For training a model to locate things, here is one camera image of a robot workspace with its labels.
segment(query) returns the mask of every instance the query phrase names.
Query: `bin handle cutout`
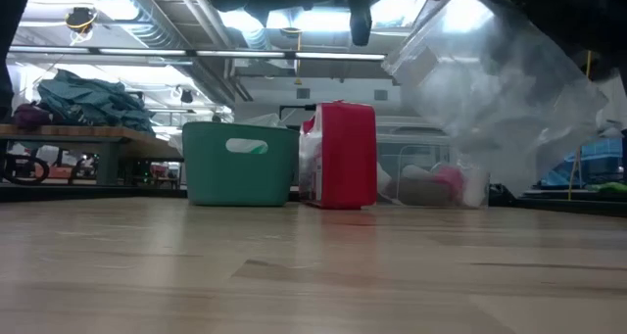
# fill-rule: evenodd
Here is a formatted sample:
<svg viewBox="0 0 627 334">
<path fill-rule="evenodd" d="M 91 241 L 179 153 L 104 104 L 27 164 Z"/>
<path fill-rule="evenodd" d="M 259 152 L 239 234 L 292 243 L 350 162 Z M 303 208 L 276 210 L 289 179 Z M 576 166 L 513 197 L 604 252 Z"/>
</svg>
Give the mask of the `bin handle cutout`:
<svg viewBox="0 0 627 334">
<path fill-rule="evenodd" d="M 226 141 L 226 150 L 236 154 L 265 154 L 268 146 L 258 139 L 231 138 Z"/>
</svg>

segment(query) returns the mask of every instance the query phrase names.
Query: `teal plastic bin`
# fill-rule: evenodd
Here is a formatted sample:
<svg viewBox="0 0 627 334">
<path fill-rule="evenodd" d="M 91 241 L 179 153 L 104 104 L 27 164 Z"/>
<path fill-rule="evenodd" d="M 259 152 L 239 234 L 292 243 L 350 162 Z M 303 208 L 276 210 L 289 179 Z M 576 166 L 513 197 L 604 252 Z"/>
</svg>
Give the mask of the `teal plastic bin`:
<svg viewBox="0 0 627 334">
<path fill-rule="evenodd" d="M 233 152 L 227 148 L 231 139 L 263 141 L 267 148 Z M 190 202 L 201 206 L 283 206 L 298 157 L 298 139 L 299 132 L 286 128 L 186 123 L 183 156 Z"/>
</svg>

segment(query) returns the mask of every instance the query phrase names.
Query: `bicycle wheel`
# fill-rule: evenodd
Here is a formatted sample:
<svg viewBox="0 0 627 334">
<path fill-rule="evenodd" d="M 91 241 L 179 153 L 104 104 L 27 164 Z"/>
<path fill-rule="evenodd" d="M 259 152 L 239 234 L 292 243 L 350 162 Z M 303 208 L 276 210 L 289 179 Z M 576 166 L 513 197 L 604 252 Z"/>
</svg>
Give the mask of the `bicycle wheel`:
<svg viewBox="0 0 627 334">
<path fill-rule="evenodd" d="M 21 179 L 13 176 L 13 171 L 18 165 L 18 161 L 27 161 L 41 166 L 41 175 L 35 176 L 34 179 Z M 48 163 L 39 158 L 7 154 L 5 156 L 5 162 L 5 165 L 2 167 L 2 177 L 13 184 L 21 186 L 36 186 L 41 184 L 41 182 L 43 182 L 50 175 L 50 167 L 48 167 Z"/>
</svg>

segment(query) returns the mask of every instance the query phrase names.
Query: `green object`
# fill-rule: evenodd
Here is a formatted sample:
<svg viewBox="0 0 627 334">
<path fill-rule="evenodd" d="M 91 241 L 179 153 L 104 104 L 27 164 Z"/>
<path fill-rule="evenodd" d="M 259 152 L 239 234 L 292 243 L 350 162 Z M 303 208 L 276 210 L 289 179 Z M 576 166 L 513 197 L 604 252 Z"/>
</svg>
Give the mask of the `green object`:
<svg viewBox="0 0 627 334">
<path fill-rule="evenodd" d="M 153 113 L 144 109 L 141 99 L 126 93 L 120 82 L 84 79 L 58 70 L 53 79 L 42 80 L 37 91 L 39 107 L 55 114 L 55 124 L 122 125 L 155 135 L 150 123 Z"/>
<path fill-rule="evenodd" d="M 618 182 L 608 182 L 601 185 L 592 186 L 593 191 L 627 193 L 627 186 Z"/>
<path fill-rule="evenodd" d="M 227 149 L 230 139 L 263 141 L 248 153 Z M 187 196 L 202 206 L 283 206 L 298 157 L 297 131 L 233 123 L 183 126 Z"/>
</svg>

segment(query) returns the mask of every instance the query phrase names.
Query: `wooden floor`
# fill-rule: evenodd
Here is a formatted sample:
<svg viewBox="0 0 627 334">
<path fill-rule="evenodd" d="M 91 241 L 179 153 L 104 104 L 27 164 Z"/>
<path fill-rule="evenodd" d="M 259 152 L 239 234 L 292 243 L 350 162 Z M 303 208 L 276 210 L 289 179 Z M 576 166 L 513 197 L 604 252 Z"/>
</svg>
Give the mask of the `wooden floor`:
<svg viewBox="0 0 627 334">
<path fill-rule="evenodd" d="M 2 333 L 627 333 L 627 219 L 0 204 Z"/>
</svg>

